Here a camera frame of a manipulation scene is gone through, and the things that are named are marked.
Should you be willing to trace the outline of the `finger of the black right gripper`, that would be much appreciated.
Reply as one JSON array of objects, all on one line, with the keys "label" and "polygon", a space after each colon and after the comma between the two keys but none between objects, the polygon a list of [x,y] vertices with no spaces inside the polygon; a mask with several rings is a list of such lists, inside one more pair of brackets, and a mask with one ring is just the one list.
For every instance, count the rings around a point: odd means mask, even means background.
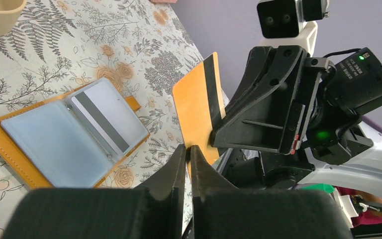
[{"label": "finger of the black right gripper", "polygon": [[305,105],[296,101],[306,50],[253,47],[238,89],[214,126],[211,146],[290,154]]}]

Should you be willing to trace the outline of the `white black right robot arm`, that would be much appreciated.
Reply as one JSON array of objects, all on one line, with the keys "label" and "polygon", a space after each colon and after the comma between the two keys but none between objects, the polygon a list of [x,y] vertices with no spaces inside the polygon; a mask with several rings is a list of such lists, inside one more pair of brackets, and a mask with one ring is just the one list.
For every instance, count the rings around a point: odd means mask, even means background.
[{"label": "white black right robot arm", "polygon": [[382,63],[367,47],[312,57],[256,46],[210,143],[231,149],[223,175],[239,188],[329,184],[382,198]]}]

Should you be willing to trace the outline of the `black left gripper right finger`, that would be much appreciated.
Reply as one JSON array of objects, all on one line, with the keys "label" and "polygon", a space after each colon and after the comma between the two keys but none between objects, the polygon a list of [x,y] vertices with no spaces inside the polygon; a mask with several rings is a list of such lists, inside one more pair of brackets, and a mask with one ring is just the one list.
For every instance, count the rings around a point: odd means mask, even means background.
[{"label": "black left gripper right finger", "polygon": [[335,201],[314,190],[238,189],[190,147],[197,239],[350,239]]}]

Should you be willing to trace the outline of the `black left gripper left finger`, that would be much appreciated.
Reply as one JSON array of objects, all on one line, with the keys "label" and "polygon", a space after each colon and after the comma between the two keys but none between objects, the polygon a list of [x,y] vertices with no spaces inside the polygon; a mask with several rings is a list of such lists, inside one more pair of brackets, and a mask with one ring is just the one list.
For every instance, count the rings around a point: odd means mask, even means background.
[{"label": "black left gripper left finger", "polygon": [[179,239],[186,147],[132,189],[41,188],[12,214],[4,239]]}]

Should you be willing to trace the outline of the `orange card with black stripe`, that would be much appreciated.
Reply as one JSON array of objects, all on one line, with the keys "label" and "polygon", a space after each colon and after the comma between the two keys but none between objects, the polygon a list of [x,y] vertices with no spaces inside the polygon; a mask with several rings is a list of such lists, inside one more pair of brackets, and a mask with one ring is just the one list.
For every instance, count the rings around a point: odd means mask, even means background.
[{"label": "orange card with black stripe", "polygon": [[225,117],[217,52],[173,86],[173,98],[186,147],[198,145],[212,165],[223,151],[211,146],[210,134]]}]

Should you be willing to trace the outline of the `grey card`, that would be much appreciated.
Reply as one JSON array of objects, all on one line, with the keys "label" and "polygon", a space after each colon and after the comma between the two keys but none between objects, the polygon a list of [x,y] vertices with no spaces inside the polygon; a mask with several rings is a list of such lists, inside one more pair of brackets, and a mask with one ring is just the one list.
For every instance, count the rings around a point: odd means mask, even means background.
[{"label": "grey card", "polygon": [[125,157],[149,135],[126,99],[107,78],[72,93],[67,103],[103,149],[116,160]]}]

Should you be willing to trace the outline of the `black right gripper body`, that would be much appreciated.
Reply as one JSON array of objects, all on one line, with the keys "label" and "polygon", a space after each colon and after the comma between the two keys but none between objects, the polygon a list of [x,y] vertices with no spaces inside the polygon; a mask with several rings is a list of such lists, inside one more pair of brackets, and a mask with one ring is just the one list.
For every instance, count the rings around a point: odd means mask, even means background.
[{"label": "black right gripper body", "polygon": [[348,57],[329,66],[319,84],[304,149],[319,161],[341,165],[371,149],[360,129],[363,116],[382,106],[382,63],[367,47],[332,52]]}]

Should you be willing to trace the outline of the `yellow leather card holder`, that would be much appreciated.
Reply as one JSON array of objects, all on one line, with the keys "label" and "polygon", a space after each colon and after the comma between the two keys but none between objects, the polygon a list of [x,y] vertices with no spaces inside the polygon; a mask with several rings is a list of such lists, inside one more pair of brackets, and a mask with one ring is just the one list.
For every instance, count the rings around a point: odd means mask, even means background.
[{"label": "yellow leather card holder", "polygon": [[[0,117],[0,156],[30,188],[97,187],[149,137],[113,158],[67,103],[84,87]],[[140,109],[134,97],[125,99],[135,113]]]}]

